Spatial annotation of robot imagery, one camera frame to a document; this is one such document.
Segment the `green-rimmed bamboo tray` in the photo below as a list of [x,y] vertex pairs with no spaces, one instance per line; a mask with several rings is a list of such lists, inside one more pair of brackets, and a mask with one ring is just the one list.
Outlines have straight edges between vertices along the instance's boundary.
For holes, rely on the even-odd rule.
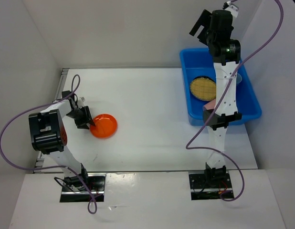
[[197,77],[190,83],[191,94],[202,101],[212,101],[216,98],[216,83],[207,77]]

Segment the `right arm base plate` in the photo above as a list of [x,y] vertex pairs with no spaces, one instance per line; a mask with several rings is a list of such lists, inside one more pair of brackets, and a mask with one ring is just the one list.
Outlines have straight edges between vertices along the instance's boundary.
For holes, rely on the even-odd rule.
[[233,199],[230,174],[217,181],[207,181],[203,171],[189,172],[191,200]]

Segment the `blue plastic cup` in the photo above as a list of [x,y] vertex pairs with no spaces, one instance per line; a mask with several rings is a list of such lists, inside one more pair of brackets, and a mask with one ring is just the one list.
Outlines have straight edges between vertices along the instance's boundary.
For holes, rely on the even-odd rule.
[[242,76],[237,73],[237,77],[236,77],[236,85],[239,85],[242,82]]

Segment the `black plastic plate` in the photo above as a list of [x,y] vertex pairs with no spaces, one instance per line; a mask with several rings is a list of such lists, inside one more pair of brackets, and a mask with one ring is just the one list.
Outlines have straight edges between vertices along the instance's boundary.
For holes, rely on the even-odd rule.
[[210,78],[210,77],[208,77],[208,76],[205,76],[205,75],[198,76],[197,78],[204,78],[204,79],[208,79],[208,80],[213,81],[212,78]]

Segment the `pink plastic cup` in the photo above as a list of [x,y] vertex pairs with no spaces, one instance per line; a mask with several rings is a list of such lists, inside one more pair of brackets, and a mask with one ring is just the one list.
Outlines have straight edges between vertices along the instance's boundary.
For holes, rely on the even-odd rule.
[[208,102],[207,104],[205,104],[203,106],[203,111],[205,111],[205,110],[213,110],[215,108],[215,106],[216,106],[216,99],[214,99],[214,100]]

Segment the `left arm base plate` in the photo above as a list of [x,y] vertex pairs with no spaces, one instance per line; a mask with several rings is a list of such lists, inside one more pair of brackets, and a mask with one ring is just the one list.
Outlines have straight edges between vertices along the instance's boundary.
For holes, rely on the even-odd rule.
[[[96,202],[103,202],[105,197],[105,174],[89,173],[88,188],[96,199]],[[67,179],[55,177],[54,180],[62,187],[61,203],[89,202],[92,201],[88,191],[84,187],[77,189],[74,186],[66,184]]]

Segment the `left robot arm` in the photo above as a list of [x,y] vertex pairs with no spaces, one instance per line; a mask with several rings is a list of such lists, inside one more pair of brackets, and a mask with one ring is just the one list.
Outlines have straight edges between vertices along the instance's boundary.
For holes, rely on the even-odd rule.
[[67,132],[63,124],[65,116],[74,120],[78,129],[95,127],[88,106],[83,99],[76,99],[71,91],[63,91],[61,102],[56,101],[39,113],[29,115],[29,128],[32,147],[44,155],[48,155],[61,166],[69,189],[83,191],[90,185],[88,173],[67,147]]

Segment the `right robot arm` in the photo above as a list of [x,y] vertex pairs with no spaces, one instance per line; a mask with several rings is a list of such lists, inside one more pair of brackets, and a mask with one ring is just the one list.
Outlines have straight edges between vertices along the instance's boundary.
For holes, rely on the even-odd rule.
[[240,120],[242,114],[236,104],[236,73],[241,59],[241,44],[233,40],[233,20],[237,13],[232,10],[204,10],[190,31],[198,35],[201,43],[208,46],[216,73],[216,99],[213,108],[203,111],[203,121],[208,129],[210,150],[204,170],[205,187],[217,187],[226,178],[226,163],[222,155],[229,124]]

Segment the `orange plastic plate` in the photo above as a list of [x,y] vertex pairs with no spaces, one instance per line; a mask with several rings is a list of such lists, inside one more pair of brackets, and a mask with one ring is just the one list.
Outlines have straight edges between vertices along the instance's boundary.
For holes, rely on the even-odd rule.
[[99,139],[112,137],[117,131],[117,120],[110,114],[99,114],[93,118],[94,125],[90,125],[91,134]]

